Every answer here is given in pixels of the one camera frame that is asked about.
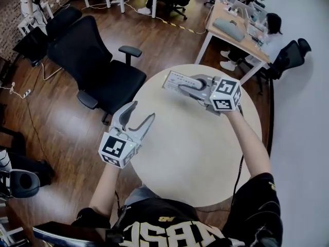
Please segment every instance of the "black t-shirt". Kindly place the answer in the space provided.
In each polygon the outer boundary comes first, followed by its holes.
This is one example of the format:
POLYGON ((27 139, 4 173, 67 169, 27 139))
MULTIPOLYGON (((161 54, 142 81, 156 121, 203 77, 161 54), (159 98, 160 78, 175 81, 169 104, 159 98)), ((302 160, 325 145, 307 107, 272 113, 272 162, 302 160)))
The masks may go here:
MULTIPOLYGON (((90 208, 81 210, 73 225, 110 228, 109 220, 90 208)), ((193 207, 158 198, 130 205, 120 229, 124 232, 120 245, 128 247, 239 246, 238 241, 250 246, 264 238, 281 246, 283 232, 279 200, 269 173, 254 177, 238 190, 222 232, 201 223, 193 207)))

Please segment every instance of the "round white table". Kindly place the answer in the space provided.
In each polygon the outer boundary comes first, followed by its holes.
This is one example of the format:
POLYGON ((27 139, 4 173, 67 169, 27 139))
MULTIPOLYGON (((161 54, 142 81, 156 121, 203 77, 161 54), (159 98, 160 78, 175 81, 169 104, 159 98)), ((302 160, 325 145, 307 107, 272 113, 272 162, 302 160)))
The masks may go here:
MULTIPOLYGON (((209 206, 233 194, 242 156, 239 142, 225 115, 205 111, 192 98, 162 88, 169 71, 184 75, 226 76, 223 72, 195 64, 165 69, 139 90, 129 127, 136 128, 151 113, 155 120, 132 165, 146 186, 162 198, 194 207, 209 206)), ((241 100, 245 119, 262 138, 257 110, 245 90, 241 100)), ((250 174, 243 164, 238 187, 250 174)))

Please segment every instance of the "forearm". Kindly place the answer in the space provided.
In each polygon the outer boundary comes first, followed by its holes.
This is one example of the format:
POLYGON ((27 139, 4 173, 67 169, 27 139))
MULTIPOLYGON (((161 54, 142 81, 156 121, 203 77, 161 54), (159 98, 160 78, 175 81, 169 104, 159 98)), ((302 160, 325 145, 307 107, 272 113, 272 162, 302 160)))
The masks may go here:
POLYGON ((89 204, 94 211, 108 218, 111 217, 119 171, 119 168, 106 164, 89 204))
POLYGON ((29 7, 29 14, 30 14, 31 16, 33 16, 33 4, 32 4, 32 0, 28 0, 28 1, 27 1, 27 5, 28 5, 28 7, 29 7))
POLYGON ((271 172, 268 153, 253 129, 238 111, 227 113, 227 117, 239 140, 241 150, 251 177, 271 172))

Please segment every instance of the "wooden floor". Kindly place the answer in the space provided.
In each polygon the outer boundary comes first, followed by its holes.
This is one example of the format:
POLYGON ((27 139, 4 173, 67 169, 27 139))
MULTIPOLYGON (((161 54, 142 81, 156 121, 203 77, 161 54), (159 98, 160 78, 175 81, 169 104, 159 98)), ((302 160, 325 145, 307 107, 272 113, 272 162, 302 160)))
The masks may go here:
MULTIPOLYGON (((204 6, 204 1, 190 1, 186 10, 186 21, 175 13, 172 13, 169 20, 196 32, 203 32, 205 18, 210 9, 204 6)), ((130 0, 129 4, 139 8, 144 6, 145 2, 146 0, 130 0)), ((99 1, 91 0, 90 4, 93 3, 99 1)), ((74 5, 78 8, 85 6, 83 2, 76 2, 74 5)), ((124 54, 118 51, 122 45, 135 46, 143 51, 140 58, 132 60, 132 65, 144 71, 148 79, 165 68, 194 63, 206 36, 205 33, 191 33, 150 16, 137 14, 128 6, 125 14, 121 14, 117 5, 112 5, 110 9, 85 9, 83 13, 96 18, 101 37, 114 59, 124 61, 124 54)), ((225 42, 217 38, 212 39, 202 64, 221 69, 222 57, 219 52, 227 48, 225 42)), ((49 60, 45 60, 44 64, 47 75, 58 68, 49 60)), ((20 60, 13 78, 16 83, 15 90, 23 94, 31 89, 39 69, 31 68, 27 60, 20 60)), ((237 78, 243 75, 241 70, 227 73, 237 78)), ((263 129, 263 142, 267 144, 269 90, 264 86, 264 95, 258 95, 258 85, 252 79, 243 87, 257 107, 263 129)), ((33 130, 27 100, 9 95, 8 91, 2 91, 0 94, 0 103, 8 105, 5 127, 22 132, 27 142, 28 156, 36 160, 47 157, 56 172, 54 183, 40 189, 35 197, 10 200, 10 206, 29 229, 31 238, 33 225, 51 220, 73 222, 77 212, 88 205, 104 168, 104 163, 98 155, 100 138, 105 131, 105 126, 101 123, 103 112, 89 110, 79 103, 76 98, 77 91, 77 85, 70 75, 60 72, 48 81, 43 81, 42 76, 39 76, 34 91, 27 98, 46 156, 33 130)), ((127 166, 121 172, 117 183, 121 202, 140 184, 141 181, 132 166, 127 166)), ((222 228, 229 213, 229 200, 218 209, 210 213, 199 211, 201 220, 222 228)))

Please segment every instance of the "white wall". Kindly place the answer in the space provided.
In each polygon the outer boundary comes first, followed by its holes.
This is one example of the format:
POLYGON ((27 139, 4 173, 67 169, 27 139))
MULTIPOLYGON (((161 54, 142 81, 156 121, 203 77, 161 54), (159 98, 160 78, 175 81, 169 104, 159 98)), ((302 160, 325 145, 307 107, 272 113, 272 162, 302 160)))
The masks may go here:
POLYGON ((312 47, 303 66, 275 81, 271 155, 283 246, 329 246, 329 0, 266 0, 287 44, 312 47))

